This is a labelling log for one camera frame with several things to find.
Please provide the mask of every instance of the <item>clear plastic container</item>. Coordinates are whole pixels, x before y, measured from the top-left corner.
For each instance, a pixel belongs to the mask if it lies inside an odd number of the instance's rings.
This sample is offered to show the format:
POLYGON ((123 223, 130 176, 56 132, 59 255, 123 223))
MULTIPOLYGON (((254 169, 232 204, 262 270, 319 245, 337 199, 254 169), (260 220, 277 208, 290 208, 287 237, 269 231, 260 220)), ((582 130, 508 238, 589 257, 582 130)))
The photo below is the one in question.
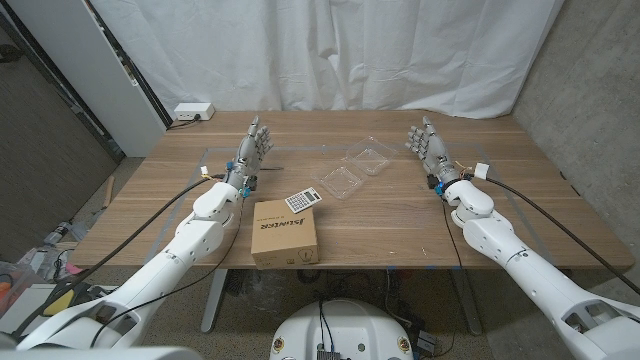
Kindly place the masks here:
POLYGON ((398 152, 378 142, 374 137, 360 141, 347 150, 347 160, 367 175, 377 175, 398 152))
POLYGON ((346 159, 325 163, 311 177, 331 195, 346 199, 365 182, 367 175, 346 159))

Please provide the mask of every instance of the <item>wooden table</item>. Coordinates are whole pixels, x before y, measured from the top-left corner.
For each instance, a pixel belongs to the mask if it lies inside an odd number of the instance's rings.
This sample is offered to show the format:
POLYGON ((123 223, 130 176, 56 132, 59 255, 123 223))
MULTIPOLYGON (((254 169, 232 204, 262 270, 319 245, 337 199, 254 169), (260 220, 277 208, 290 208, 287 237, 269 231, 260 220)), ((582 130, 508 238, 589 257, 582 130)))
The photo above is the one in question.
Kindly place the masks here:
MULTIPOLYGON (((210 121, 169 131, 78 245, 72 262, 90 266, 135 231, 167 200, 199 177, 199 166, 223 172, 253 112, 219 112, 210 121)), ((426 186, 426 174, 415 154, 402 148, 407 131, 428 115, 454 160, 466 166, 490 162, 494 177, 536 201, 595 251, 618 268, 634 259, 607 225, 564 180, 555 166, 511 116, 492 120, 453 118, 426 111, 260 112, 275 148, 261 171, 258 189, 244 204, 241 230, 222 268, 254 268, 251 258, 253 205, 282 199, 309 186, 324 200, 314 206, 320 263, 317 268, 452 268, 458 258, 447 231, 440 199, 426 186), (395 147, 398 155, 379 175, 369 177, 347 200, 331 196, 311 178, 326 162, 341 159, 346 149, 367 136, 395 147)), ((495 200, 495 208, 514 225, 534 250, 561 268, 599 268, 585 250, 534 209, 501 188, 474 180, 495 200)), ((191 211, 195 198, 210 183, 194 189, 143 231, 107 265, 141 266, 171 240, 175 227, 191 211)), ((469 247, 450 221, 465 268, 496 265, 469 247)), ((229 241, 234 231, 225 236, 229 241)), ((212 266, 212 254, 196 266, 212 266)))

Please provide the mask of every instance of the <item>power strip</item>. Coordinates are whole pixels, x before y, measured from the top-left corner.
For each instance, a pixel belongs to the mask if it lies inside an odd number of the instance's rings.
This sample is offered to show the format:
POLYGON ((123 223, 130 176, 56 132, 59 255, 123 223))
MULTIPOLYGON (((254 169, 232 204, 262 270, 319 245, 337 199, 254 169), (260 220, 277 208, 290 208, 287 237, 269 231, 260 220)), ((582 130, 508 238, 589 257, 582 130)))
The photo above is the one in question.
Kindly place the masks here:
POLYGON ((209 120, 216 112, 211 103, 180 103, 173 110, 180 121, 193 120, 193 117, 200 115, 200 120, 209 120))

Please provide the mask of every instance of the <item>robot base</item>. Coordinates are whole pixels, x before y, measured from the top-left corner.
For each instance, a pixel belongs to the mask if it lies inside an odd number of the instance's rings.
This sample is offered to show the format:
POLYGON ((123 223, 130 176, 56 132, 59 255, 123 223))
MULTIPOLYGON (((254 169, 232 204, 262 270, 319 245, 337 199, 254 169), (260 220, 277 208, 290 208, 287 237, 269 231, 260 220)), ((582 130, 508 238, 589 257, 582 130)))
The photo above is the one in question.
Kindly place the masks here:
MULTIPOLYGON (((382 310, 362 301, 336 299, 323 302, 322 311, 340 359, 413 359, 407 333, 382 310)), ((316 359, 323 332, 324 349, 330 351, 331 338, 326 325, 322 326, 321 331, 317 302, 298 310, 276 331, 269 358, 316 359)))

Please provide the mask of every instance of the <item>robot arm segment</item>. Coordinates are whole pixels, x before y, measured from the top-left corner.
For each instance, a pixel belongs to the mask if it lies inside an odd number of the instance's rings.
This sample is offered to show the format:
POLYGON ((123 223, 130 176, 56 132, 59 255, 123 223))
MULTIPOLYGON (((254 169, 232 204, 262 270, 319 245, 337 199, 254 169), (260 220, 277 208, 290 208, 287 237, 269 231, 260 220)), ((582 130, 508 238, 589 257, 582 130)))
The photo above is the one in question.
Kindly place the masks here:
MULTIPOLYGON (((494 210, 491 197, 470 181, 451 177, 453 166, 442 140, 426 118, 423 123, 425 130, 411 128, 406 146, 418 154, 427 174, 441 181, 436 192, 457 206, 451 217, 467 243, 507 271, 576 358, 635 358, 640 353, 640 308, 585 291, 531 250, 494 210)), ((476 170, 486 178, 486 166, 476 170)))
POLYGON ((273 146, 268 129, 258 130, 258 125, 256 117, 229 166, 225 182, 216 183, 194 202, 193 212, 178 225, 175 237, 160 253, 116 291, 61 311, 33 330, 16 349, 27 350, 44 343, 89 349, 102 327, 94 318, 103 317, 100 314, 106 312, 104 317, 112 319, 126 311, 127 316, 118 318, 100 332, 95 347, 140 344, 152 316, 164 301, 158 298, 173 291, 191 266, 222 244, 224 227, 232 222, 232 208, 240 200, 247 179, 255 178, 262 158, 273 146))

